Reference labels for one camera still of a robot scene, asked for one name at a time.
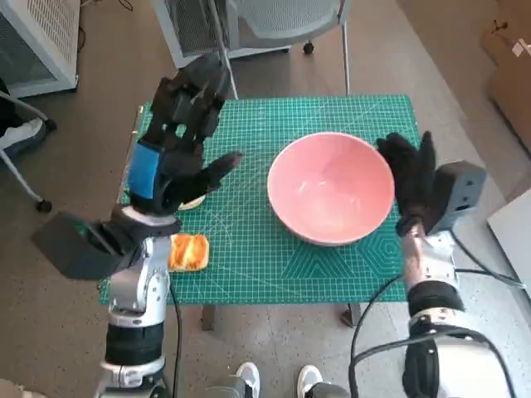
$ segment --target black cable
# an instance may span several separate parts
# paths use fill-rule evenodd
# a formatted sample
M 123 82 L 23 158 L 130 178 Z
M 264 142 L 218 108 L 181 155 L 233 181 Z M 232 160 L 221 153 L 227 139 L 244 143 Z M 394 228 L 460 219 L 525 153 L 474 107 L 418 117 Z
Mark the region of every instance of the black cable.
M 175 307 L 175 314 L 177 315 L 177 353 L 175 354 L 175 364 L 173 366 L 173 388 L 172 398 L 177 398 L 177 390 L 179 386 L 179 367 L 181 364 L 181 351 L 183 346 L 183 320 L 181 318 L 181 308 L 177 300 L 175 290 L 173 290 L 172 280 L 169 283 L 169 292 L 172 295 L 173 305 Z
M 454 230 L 450 230 L 451 237 L 454 239 L 455 243 L 459 246 L 463 252 L 468 255 L 468 257 L 474 261 L 483 271 L 487 272 L 490 276 L 492 276 L 494 279 L 499 280 L 500 282 L 503 282 L 505 284 L 508 284 L 509 286 L 512 286 L 514 288 L 518 289 L 525 289 L 525 284 L 520 282 L 517 279 L 511 278 L 510 276 L 498 274 L 497 272 L 494 272 L 492 269 L 487 267 L 485 264 L 483 264 L 475 255 L 473 255 L 470 250 L 467 249 L 465 245 L 463 245 L 463 242 L 460 241 L 460 239 L 455 234 Z
M 118 2 L 122 5 L 123 8 L 125 8 L 126 10 L 129 10 L 131 12 L 133 12 L 133 4 L 131 4 L 129 2 L 129 0 L 118 0 Z
M 458 274 L 481 274 L 481 275 L 485 275 L 485 276 L 494 277 L 489 271 L 483 271 L 483 270 L 479 270 L 479 269 L 458 268 L 458 269 L 455 269 L 455 271 Z M 363 310 L 362 315 L 359 318 L 358 325 L 356 326 L 356 330 L 354 331 L 354 335 L 352 337 L 352 343 L 351 343 L 351 346 L 350 346 L 351 362 L 350 362 L 350 365 L 348 366 L 348 383 L 350 385 L 350 394 L 351 394 L 351 396 L 353 398 L 354 397 L 358 397 L 358 384 L 356 382 L 356 373 L 354 371 L 356 363 L 354 363 L 353 359 L 358 357 L 358 356 L 355 356 L 354 354 L 355 354 L 355 349 L 356 349 L 355 348 L 356 347 L 356 341 L 358 340 L 359 331 L 361 330 L 361 327 L 363 325 L 363 321 L 367 317 L 368 312 L 372 308 L 372 306 L 383 296 L 383 294 L 392 286 L 392 284 L 394 284 L 395 282 L 397 282 L 401 278 L 402 278 L 402 275 L 397 275 L 397 276 L 389 279 L 385 284 L 383 284 L 378 289 L 378 291 L 369 299 L 367 307 Z M 501 358 L 501 355 L 499 354 L 499 352 L 498 352 L 496 347 L 494 347 L 493 352 L 498 358 Z M 505 366 L 505 363 L 503 362 L 503 359 L 502 359 L 502 361 L 500 361 L 500 363 L 501 363 L 502 367 Z
M 507 388 L 509 389 L 511 398 L 516 398 L 516 393 L 514 392 L 513 381 L 511 379 L 511 375 L 509 374 L 509 368 L 507 367 L 507 364 L 505 363 L 503 357 L 498 351 L 498 348 L 483 334 L 473 331 L 473 330 L 466 329 L 466 328 L 449 328 L 447 330 L 442 330 L 442 331 L 435 332 L 435 333 L 428 333 L 422 336 L 409 337 L 404 340 L 399 340 L 397 342 L 389 342 L 387 344 L 382 344 L 380 346 L 369 348 L 368 350 L 362 352 L 361 354 L 358 354 L 356 357 L 354 357 L 353 360 L 351 360 L 350 365 L 348 366 L 348 382 L 349 384 L 351 383 L 351 394 L 353 393 L 353 390 L 352 390 L 353 387 L 355 388 L 356 392 L 358 389 L 356 385 L 356 381 L 355 381 L 355 375 L 353 374 L 353 370 L 356 367 L 356 365 L 359 364 L 362 360 L 369 358 L 374 354 L 378 354 L 379 352 L 385 352 L 385 351 L 393 350 L 395 348 L 406 347 L 412 344 L 418 344 L 420 342 L 427 342 L 429 340 L 436 340 L 437 338 L 441 338 L 444 336 L 451 336 L 451 335 L 470 336 L 474 338 L 477 342 L 487 343 L 487 345 L 489 346 L 489 349 L 496 355 L 496 358 L 498 359 L 498 362 L 502 367 L 502 370 L 505 376 L 505 381 L 507 383 Z
M 367 314 L 371 307 L 378 301 L 380 297 L 383 296 L 383 294 L 391 287 L 392 284 L 394 284 L 396 281 L 398 281 L 402 276 L 397 275 L 392 279 L 389 279 L 385 284 L 382 285 L 382 287 L 371 297 L 371 299 L 368 301 L 367 307 L 363 310 L 362 316 L 359 317 L 358 325 L 356 325 L 356 330 L 354 330 L 354 336 L 352 337 L 352 344 L 350 345 L 350 357 L 354 358 L 354 350 L 355 350 L 355 344 L 358 340 L 359 331 L 361 329 L 363 320 L 365 317 L 367 317 Z

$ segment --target bread slice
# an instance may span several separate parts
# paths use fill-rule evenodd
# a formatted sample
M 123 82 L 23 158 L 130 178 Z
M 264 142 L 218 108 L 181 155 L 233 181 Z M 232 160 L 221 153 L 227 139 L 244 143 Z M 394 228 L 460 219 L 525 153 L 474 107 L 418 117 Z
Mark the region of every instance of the bread slice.
M 168 259 L 170 272 L 200 271 L 208 265 L 210 245 L 205 235 L 172 235 Z
M 193 201 L 189 201 L 188 203 L 183 203 L 181 206 L 179 206 L 178 209 L 179 211 L 195 209 L 197 206 L 204 202 L 205 197 L 207 197 L 207 195 L 203 195 L 202 197 L 194 199 Z

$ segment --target robotic arm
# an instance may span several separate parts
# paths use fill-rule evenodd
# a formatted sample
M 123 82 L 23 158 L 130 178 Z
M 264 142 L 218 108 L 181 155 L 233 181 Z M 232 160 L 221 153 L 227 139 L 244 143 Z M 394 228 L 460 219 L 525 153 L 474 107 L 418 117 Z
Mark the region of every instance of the robotic arm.
M 402 344 L 407 346 L 404 391 L 410 398 L 514 397 L 503 359 L 465 311 L 453 261 L 451 229 L 477 204 L 485 171 L 467 162 L 436 170 L 430 133 L 418 151 L 398 134 L 378 140 L 378 150 L 392 169 L 402 215 L 397 233 L 411 317 L 410 338 Z M 457 328 L 460 332 L 430 338 Z M 355 377 L 353 384 L 357 396 Z
M 111 277 L 107 345 L 95 398 L 169 396 L 160 381 L 169 236 L 181 228 L 173 214 L 181 204 L 218 189 L 241 160 L 241 153 L 228 153 L 203 167 L 203 145 L 217 127 L 229 81 L 213 54 L 172 80 L 162 79 L 153 119 L 129 165 L 130 205 L 115 206 L 109 220 L 96 223 L 59 213 L 32 237 L 67 278 Z M 465 312 L 449 237 L 456 219 L 478 201 L 485 172 L 464 162 L 436 171 L 429 134 L 419 151 L 398 134 L 378 140 L 378 150 L 392 169 L 402 214 L 397 233 L 405 256 L 410 339 L 425 338 L 402 344 L 408 345 L 404 391 L 410 398 L 514 397 L 503 362 Z M 461 333 L 429 336 L 450 328 Z M 355 377 L 349 379 L 358 396 Z
M 92 224 L 59 213 L 32 237 L 67 278 L 110 277 L 107 344 L 95 398 L 170 396 L 160 381 L 170 235 L 181 229 L 174 213 L 218 189 L 243 156 L 227 153 L 203 168 L 203 145 L 216 130 L 228 85 L 228 71 L 215 54 L 198 58 L 172 80 L 163 78 L 148 131 L 129 165 L 130 205 L 116 205 L 110 220 Z

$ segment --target shoe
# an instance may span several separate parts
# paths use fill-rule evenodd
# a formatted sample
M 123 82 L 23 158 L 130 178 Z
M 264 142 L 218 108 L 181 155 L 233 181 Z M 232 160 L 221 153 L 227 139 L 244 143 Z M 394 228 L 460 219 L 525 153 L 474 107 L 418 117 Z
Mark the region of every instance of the shoe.
M 236 376 L 241 377 L 252 389 L 252 398 L 258 398 L 260 394 L 260 373 L 252 362 L 242 363 L 236 371 Z
M 304 398 L 306 393 L 317 383 L 323 382 L 319 369 L 313 365 L 306 365 L 300 370 L 297 380 L 297 398 Z
M 0 149 L 9 157 L 22 152 L 26 148 L 35 147 L 46 137 L 46 125 L 40 119 L 26 122 L 19 127 L 10 127 L 0 137 Z

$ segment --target grid lines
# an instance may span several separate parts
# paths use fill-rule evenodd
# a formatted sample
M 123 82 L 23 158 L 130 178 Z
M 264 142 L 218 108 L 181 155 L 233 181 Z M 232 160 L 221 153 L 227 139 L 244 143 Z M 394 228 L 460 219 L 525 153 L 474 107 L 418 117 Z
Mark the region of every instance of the grid lines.
M 140 134 L 150 120 L 144 111 Z M 244 158 L 200 207 L 178 214 L 183 232 L 206 235 L 211 247 L 204 271 L 172 274 L 181 303 L 363 303 L 401 272 L 395 206 L 371 235 L 339 248 L 302 242 L 271 210 L 266 180 L 275 156 L 295 139 L 321 131 L 350 133 L 370 143 L 398 132 L 420 143 L 405 95 L 228 100 L 205 145 L 205 163 L 236 150 Z M 126 193 L 122 200 L 128 201 Z M 396 284 L 382 300 L 404 298 Z M 100 301 L 108 302 L 106 283 Z

